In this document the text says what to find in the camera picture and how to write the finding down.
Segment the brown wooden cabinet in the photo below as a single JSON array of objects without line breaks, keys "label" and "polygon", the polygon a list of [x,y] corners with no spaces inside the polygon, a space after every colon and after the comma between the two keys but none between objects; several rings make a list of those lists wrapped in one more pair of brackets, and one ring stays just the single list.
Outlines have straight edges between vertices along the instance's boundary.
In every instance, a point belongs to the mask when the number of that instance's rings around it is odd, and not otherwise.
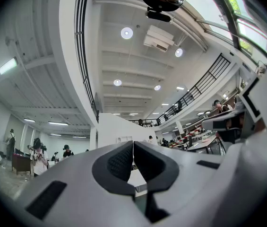
[{"label": "brown wooden cabinet", "polygon": [[30,157],[14,153],[12,155],[12,170],[19,172],[29,172],[31,175],[31,160]]}]

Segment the fluorescent tube light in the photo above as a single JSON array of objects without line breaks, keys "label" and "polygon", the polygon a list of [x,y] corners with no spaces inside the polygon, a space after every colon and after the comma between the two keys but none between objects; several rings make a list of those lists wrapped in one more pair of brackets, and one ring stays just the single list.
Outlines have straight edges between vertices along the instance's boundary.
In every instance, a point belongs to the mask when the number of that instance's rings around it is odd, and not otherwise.
[{"label": "fluorescent tube light", "polygon": [[17,58],[13,57],[12,59],[10,59],[9,61],[7,61],[6,63],[4,63],[1,67],[0,67],[0,74],[3,75],[4,73],[6,73],[7,71],[15,68],[17,66]]}]

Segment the large skylight window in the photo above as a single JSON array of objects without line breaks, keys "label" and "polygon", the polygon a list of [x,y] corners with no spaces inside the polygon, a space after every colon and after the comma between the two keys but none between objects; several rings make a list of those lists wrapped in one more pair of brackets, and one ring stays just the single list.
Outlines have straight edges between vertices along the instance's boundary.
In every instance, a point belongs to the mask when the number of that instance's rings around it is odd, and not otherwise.
[{"label": "large skylight window", "polygon": [[258,6],[247,0],[185,0],[183,8],[204,32],[267,63],[267,15]]}]

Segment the person's right hand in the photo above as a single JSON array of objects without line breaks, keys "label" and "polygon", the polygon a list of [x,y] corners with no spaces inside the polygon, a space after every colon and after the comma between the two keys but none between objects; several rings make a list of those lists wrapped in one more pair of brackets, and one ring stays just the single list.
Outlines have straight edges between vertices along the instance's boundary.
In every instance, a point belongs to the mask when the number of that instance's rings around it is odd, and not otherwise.
[{"label": "person's right hand", "polygon": [[226,121],[226,129],[233,129],[233,128],[239,128],[241,129],[244,124],[244,116],[238,115],[233,118],[230,118]]}]

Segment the white ceiling air conditioner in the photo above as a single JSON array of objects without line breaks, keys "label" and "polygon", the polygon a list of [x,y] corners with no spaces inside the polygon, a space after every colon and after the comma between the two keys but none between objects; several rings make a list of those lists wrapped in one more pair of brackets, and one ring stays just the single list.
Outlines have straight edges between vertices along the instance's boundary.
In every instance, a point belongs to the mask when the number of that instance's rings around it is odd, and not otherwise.
[{"label": "white ceiling air conditioner", "polygon": [[151,25],[147,30],[143,45],[166,52],[174,45],[174,36],[158,27]]}]

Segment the long white work table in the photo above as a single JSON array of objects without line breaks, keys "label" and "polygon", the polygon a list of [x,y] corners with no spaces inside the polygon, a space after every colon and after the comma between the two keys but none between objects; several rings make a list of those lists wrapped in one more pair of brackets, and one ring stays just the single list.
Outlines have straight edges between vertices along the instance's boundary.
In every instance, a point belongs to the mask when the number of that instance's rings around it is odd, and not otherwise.
[{"label": "long white work table", "polygon": [[169,143],[168,148],[184,151],[225,155],[226,150],[216,131],[204,130],[201,126],[195,130],[178,135]]}]

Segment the black curved balcony railing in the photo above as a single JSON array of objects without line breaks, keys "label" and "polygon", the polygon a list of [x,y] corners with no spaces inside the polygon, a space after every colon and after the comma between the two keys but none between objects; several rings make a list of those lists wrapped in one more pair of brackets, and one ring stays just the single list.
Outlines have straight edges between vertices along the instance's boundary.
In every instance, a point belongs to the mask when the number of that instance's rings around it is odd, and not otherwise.
[{"label": "black curved balcony railing", "polygon": [[95,116],[96,122],[99,122],[99,111],[96,108],[95,98],[92,92],[90,78],[88,74],[86,61],[86,47],[85,47],[85,15],[86,15],[87,0],[76,0],[74,13],[74,38],[77,54],[77,61],[80,73],[83,80],[83,86],[87,94],[92,112]]}]

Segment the black straight balcony railing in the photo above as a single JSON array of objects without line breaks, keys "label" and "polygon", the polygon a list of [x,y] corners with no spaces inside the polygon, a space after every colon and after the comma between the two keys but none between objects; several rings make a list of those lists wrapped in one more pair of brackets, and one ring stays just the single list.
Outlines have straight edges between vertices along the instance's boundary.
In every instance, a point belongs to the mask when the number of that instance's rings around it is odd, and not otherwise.
[{"label": "black straight balcony railing", "polygon": [[174,105],[172,105],[167,111],[161,114],[156,119],[139,119],[131,120],[132,123],[143,127],[155,127],[168,121],[178,114],[180,111],[192,104],[196,99],[203,95],[209,87],[225,72],[229,67],[230,61],[219,54],[211,67],[201,77],[200,80],[189,89]]}]

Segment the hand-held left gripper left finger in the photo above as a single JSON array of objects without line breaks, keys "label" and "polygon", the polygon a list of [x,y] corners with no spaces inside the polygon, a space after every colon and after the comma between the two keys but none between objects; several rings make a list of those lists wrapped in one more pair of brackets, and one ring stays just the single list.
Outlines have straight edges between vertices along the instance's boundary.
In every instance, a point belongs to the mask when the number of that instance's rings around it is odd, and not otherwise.
[{"label": "hand-held left gripper left finger", "polygon": [[135,187],[128,183],[133,163],[133,142],[122,142],[115,147],[96,159],[92,175],[109,193],[134,196]]}]

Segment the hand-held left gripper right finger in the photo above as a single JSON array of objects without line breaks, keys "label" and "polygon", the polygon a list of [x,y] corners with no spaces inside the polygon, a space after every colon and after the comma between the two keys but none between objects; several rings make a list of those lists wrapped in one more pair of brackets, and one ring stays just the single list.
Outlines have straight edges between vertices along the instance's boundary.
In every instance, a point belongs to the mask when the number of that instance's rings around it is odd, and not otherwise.
[{"label": "hand-held left gripper right finger", "polygon": [[179,175],[178,164],[170,157],[152,149],[146,142],[135,141],[133,155],[150,194],[168,190]]}]

